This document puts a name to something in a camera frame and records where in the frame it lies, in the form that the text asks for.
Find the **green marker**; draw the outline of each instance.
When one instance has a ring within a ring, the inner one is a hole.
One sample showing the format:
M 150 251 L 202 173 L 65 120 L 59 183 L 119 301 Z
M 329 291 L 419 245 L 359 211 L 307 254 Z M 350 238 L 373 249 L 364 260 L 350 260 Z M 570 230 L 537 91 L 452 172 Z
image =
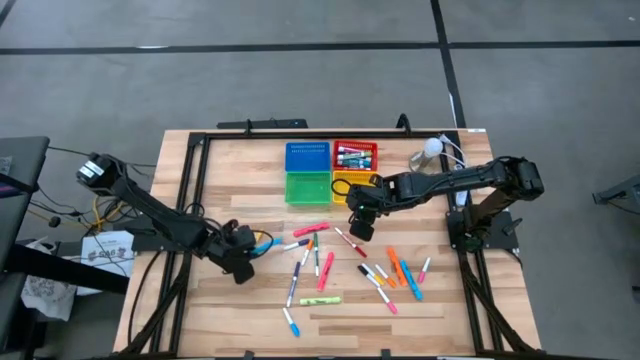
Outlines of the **green marker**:
M 342 299 L 340 298 L 340 296 L 335 296 L 330 298 L 300 299 L 300 305 L 304 305 L 304 306 L 340 304 L 341 302 L 342 302 Z

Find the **yellow box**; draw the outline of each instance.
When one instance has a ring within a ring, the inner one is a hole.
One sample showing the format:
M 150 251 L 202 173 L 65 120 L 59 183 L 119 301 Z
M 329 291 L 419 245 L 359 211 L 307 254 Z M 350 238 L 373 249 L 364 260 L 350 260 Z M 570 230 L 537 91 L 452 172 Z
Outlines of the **yellow box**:
M 343 179 L 348 181 L 354 185 L 370 185 L 369 179 L 371 175 L 375 175 L 375 171 L 350 171 L 350 170 L 336 170 L 333 172 L 333 181 L 337 179 Z M 345 184 L 342 181 L 338 181 L 335 183 L 334 188 L 337 192 L 346 194 L 349 192 L 349 185 Z M 333 191 L 331 192 L 333 196 L 333 202 L 336 204 L 346 204 L 347 199 L 346 196 L 337 195 Z

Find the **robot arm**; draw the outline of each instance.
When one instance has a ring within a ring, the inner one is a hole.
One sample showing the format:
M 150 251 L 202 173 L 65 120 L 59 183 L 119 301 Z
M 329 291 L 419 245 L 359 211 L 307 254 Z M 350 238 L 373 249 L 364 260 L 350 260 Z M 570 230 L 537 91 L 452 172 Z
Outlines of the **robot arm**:
M 115 196 L 151 218 L 153 227 L 167 240 L 198 258 L 207 257 L 237 284 L 254 275 L 249 263 L 256 240 L 251 229 L 231 220 L 223 226 L 201 216 L 170 209 L 127 176 L 126 163 L 110 155 L 92 153 L 76 173 L 78 182 L 100 196 Z
M 371 240 L 373 223 L 382 215 L 424 204 L 436 195 L 491 186 L 496 190 L 483 202 L 464 209 L 466 231 L 482 241 L 496 214 L 517 200 L 531 201 L 544 192 L 536 165 L 512 157 L 435 175 L 374 175 L 370 183 L 373 186 L 351 185 L 347 194 L 347 206 L 353 211 L 349 231 L 365 241 Z

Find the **green box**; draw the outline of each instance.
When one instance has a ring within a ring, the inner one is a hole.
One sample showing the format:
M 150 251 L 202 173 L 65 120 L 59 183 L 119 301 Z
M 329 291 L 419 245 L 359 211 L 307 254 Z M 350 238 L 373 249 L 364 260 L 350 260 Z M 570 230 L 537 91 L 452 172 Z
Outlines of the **green box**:
M 288 172 L 284 201 L 291 205 L 331 202 L 331 172 Z

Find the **red container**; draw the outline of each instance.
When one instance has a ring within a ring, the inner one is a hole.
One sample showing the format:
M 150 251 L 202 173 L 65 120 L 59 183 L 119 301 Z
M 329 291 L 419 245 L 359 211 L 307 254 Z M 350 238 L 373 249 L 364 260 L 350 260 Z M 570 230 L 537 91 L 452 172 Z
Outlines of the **red container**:
M 354 169 L 346 166 L 338 165 L 338 148 L 340 146 L 362 151 L 371 151 L 371 170 Z M 351 170 L 351 171 L 376 171 L 378 170 L 378 144 L 367 143 L 362 141 L 336 140 L 333 142 L 333 169 L 334 170 Z

